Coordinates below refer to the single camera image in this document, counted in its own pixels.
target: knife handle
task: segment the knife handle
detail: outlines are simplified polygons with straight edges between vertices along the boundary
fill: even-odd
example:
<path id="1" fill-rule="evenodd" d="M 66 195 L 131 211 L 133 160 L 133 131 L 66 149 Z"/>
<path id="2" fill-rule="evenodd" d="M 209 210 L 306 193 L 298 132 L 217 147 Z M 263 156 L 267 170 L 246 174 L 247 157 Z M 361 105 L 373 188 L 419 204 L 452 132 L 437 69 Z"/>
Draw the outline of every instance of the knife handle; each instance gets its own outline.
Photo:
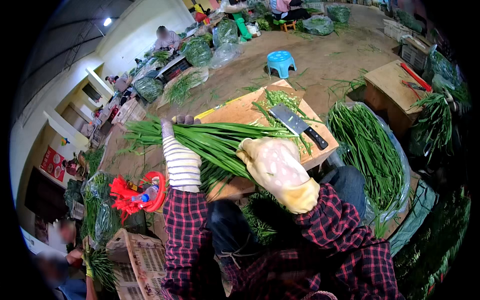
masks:
<path id="1" fill-rule="evenodd" d="M 305 129 L 304 133 L 311 138 L 321 150 L 324 150 L 328 147 L 327 141 L 324 140 L 324 138 L 321 137 L 315 130 L 313 130 L 312 127 Z"/>

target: plastic water bottle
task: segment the plastic water bottle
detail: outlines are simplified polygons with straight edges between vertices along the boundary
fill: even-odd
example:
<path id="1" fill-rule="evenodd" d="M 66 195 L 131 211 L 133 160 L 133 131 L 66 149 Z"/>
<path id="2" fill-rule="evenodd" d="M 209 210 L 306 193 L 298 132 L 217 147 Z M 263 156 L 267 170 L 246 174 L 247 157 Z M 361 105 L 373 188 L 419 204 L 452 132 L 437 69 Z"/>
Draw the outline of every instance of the plastic water bottle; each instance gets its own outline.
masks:
<path id="1" fill-rule="evenodd" d="M 132 201 L 142 201 L 142 202 L 148 202 L 150 200 L 154 200 L 156 198 L 156 195 L 158 194 L 158 185 L 152 185 L 148 189 L 145 190 L 140 195 L 133 196 Z"/>

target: blue plastic stool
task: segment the blue plastic stool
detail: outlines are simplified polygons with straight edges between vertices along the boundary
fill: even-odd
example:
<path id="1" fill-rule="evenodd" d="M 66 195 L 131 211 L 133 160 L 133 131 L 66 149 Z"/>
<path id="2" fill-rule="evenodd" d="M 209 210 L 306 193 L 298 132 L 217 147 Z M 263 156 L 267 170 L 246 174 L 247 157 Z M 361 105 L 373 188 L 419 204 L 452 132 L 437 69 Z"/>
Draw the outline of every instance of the blue plastic stool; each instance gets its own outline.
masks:
<path id="1" fill-rule="evenodd" d="M 278 71 L 280 78 L 288 78 L 288 68 L 293 65 L 293 69 L 297 70 L 295 61 L 288 51 L 275 51 L 267 55 L 268 74 L 271 75 L 271 69 Z"/>

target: plaid shirt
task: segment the plaid shirt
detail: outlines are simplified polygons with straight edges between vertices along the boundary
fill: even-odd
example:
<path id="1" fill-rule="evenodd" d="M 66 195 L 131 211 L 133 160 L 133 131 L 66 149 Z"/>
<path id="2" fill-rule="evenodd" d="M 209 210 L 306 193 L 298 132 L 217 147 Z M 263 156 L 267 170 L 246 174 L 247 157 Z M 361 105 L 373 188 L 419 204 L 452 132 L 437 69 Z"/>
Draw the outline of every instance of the plaid shirt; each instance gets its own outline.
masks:
<path id="1" fill-rule="evenodd" d="M 295 215 L 304 239 L 257 256 L 230 257 L 222 265 L 233 285 L 231 299 L 403 299 L 389 243 L 357 227 L 354 206 L 322 184 L 317 206 Z M 205 228 L 202 193 L 169 189 L 163 208 L 168 241 L 162 292 L 166 299 L 222 299 L 212 233 Z"/>

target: ceiling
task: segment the ceiling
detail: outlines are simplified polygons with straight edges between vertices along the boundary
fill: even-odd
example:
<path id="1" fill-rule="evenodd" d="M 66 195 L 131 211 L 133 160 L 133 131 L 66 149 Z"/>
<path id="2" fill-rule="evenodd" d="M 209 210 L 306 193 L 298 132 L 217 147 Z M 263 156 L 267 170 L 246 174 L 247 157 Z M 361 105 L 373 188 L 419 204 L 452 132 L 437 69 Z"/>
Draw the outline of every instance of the ceiling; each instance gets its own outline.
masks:
<path id="1" fill-rule="evenodd" d="M 67 0 L 57 9 L 30 52 L 30 63 L 19 83 L 12 119 L 17 120 L 33 96 L 73 63 L 95 51 L 112 23 L 134 0 Z"/>

